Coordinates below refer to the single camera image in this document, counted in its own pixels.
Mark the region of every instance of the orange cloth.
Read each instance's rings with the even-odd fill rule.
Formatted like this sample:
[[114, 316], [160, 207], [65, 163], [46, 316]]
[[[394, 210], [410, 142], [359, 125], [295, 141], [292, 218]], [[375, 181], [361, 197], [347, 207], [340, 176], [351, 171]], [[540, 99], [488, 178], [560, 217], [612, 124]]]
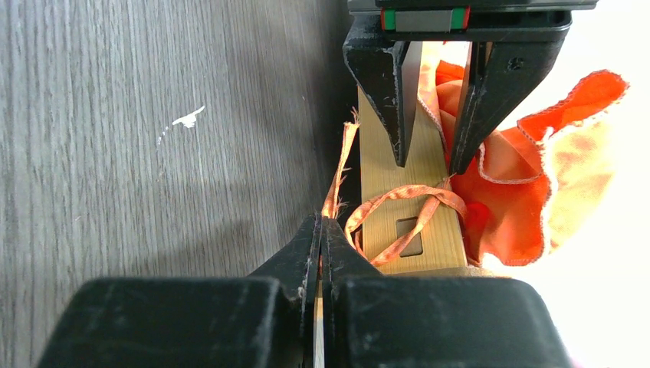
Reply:
[[[450, 151], [464, 70], [440, 61], [440, 52], [440, 44], [425, 46], [419, 99]], [[504, 265], [528, 265], [581, 226], [614, 173], [607, 116], [626, 89], [616, 74], [592, 73], [565, 100], [492, 133], [468, 171], [452, 177], [468, 209], [464, 238], [472, 263], [487, 252]]]

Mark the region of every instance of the rectangular hole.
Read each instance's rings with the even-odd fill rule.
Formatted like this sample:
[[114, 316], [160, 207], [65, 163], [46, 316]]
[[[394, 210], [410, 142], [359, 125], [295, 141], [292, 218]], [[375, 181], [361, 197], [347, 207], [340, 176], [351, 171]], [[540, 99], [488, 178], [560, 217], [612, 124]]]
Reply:
[[[404, 218], [397, 220], [397, 237], [399, 238], [402, 235], [408, 234], [415, 227], [416, 222], [418, 221], [417, 217], [414, 218]], [[421, 255], [422, 250], [422, 236], [418, 233], [409, 243], [406, 245], [406, 248], [399, 253], [399, 257], [412, 257], [414, 255]]]

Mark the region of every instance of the orange fabric strip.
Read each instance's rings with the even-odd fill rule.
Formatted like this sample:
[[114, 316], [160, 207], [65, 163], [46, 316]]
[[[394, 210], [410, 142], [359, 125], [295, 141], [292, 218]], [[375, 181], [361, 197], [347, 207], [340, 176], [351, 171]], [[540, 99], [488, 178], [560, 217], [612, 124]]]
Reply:
[[343, 130], [343, 147], [341, 148], [339, 165], [336, 168], [334, 179], [332, 180], [332, 185], [330, 186], [330, 191], [327, 193], [325, 203], [323, 204], [323, 209], [320, 212], [322, 216], [330, 219], [335, 219], [339, 215], [339, 187], [341, 187], [341, 183], [345, 179], [342, 177], [343, 171], [345, 171], [345, 162], [347, 161], [347, 157], [350, 155], [350, 149], [352, 148], [352, 143], [354, 142], [356, 130], [359, 129], [359, 117], [357, 116], [356, 110], [353, 110], [352, 115], [354, 116], [354, 123], [345, 123]]
[[450, 180], [447, 178], [442, 183], [442, 188], [434, 188], [424, 185], [407, 185], [395, 188], [384, 195], [378, 195], [377, 197], [370, 199], [368, 202], [365, 202], [357, 207], [352, 215], [350, 215], [344, 229], [346, 238], [351, 245], [356, 246], [357, 250], [359, 250], [360, 246], [355, 245], [355, 242], [352, 239], [352, 233], [355, 232], [361, 226], [363, 221], [365, 221], [368, 216], [370, 216], [371, 213], [379, 208], [379, 206], [387, 199], [410, 199], [419, 196], [431, 196], [431, 198], [427, 199], [425, 204], [422, 206], [415, 227], [408, 234], [405, 234], [395, 240], [391, 245], [388, 246], [388, 248], [379, 253], [370, 262], [376, 267], [385, 265], [386, 263], [399, 257], [399, 253], [401, 253], [404, 248], [409, 245], [411, 240], [413, 240], [413, 238], [425, 227], [431, 217], [433, 217], [433, 214], [435, 213], [435, 210], [438, 208], [440, 203], [453, 208], [456, 212], [458, 212], [461, 218], [465, 217], [465, 214], [467, 213], [465, 202], [463, 202], [461, 197], [454, 194], [450, 189]]

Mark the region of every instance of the gray wooden surface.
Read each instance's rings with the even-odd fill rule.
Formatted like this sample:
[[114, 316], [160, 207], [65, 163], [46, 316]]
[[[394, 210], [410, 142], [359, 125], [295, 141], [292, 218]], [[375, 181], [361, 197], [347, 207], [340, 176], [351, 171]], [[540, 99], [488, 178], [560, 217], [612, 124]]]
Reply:
[[0, 2], [1, 367], [88, 279], [243, 275], [289, 240], [350, 118], [344, 5]]

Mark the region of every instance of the wooden board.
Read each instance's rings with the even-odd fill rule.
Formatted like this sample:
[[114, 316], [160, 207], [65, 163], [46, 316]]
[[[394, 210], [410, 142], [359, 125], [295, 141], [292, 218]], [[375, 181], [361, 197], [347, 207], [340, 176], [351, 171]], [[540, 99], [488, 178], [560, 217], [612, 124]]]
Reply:
[[[367, 201], [398, 186], [438, 185], [447, 175], [442, 140], [433, 122], [418, 106], [409, 158], [404, 168], [393, 158], [388, 134], [363, 93], [359, 92], [361, 196]], [[398, 238], [397, 223], [418, 216], [425, 196], [384, 202], [363, 223], [363, 248], [374, 258]], [[440, 205], [421, 233], [422, 253], [400, 257], [379, 267], [385, 274], [428, 271], [467, 265], [458, 217]]]

